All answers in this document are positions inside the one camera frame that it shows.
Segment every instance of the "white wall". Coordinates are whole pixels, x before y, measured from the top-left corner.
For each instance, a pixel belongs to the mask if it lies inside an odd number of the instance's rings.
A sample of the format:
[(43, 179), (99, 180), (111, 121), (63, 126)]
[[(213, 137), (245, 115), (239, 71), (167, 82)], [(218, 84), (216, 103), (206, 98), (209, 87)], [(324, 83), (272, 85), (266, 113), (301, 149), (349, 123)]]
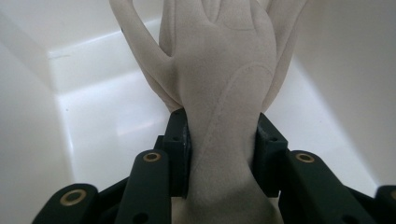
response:
[(0, 43), (0, 223), (29, 223), (72, 183), (52, 92)]
[(393, 0), (311, 1), (295, 50), (379, 185), (396, 184), (395, 12)]

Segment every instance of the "beige glove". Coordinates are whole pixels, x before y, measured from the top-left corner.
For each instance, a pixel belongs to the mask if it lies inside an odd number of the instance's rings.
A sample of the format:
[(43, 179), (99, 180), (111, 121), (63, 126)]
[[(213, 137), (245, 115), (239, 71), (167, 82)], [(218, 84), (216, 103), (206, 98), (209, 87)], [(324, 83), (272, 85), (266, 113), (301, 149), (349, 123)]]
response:
[[(291, 8), (286, 2), (273, 1), (270, 14)], [(274, 28), (255, 0), (165, 0), (159, 48), (131, 0), (110, 0), (151, 88), (170, 111), (187, 112), (190, 187), (187, 200), (173, 201), (174, 223), (274, 223), (274, 208), (249, 164), (258, 117), (289, 66), (285, 52), (291, 55), (304, 0), (291, 2), (294, 14)]]

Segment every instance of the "screw hole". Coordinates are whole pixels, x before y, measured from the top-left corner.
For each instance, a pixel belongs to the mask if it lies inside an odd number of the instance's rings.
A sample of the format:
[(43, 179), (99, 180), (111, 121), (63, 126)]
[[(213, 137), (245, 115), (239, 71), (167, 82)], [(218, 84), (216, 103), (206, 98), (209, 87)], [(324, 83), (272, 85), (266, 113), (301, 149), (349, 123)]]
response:
[(143, 157), (144, 161), (158, 161), (161, 158), (161, 155), (158, 153), (149, 153)]
[(134, 216), (134, 224), (147, 223), (149, 221), (149, 216), (145, 213), (139, 213)]
[(349, 215), (343, 216), (343, 222), (346, 224), (359, 224), (359, 221), (355, 217)]
[(299, 153), (296, 155), (297, 160), (299, 161), (303, 161), (303, 162), (314, 162), (315, 158), (313, 158), (312, 156), (305, 154), (305, 153)]
[(72, 206), (78, 204), (84, 200), (87, 196), (87, 192), (84, 189), (73, 189), (67, 192), (61, 198), (61, 205), (63, 206)]

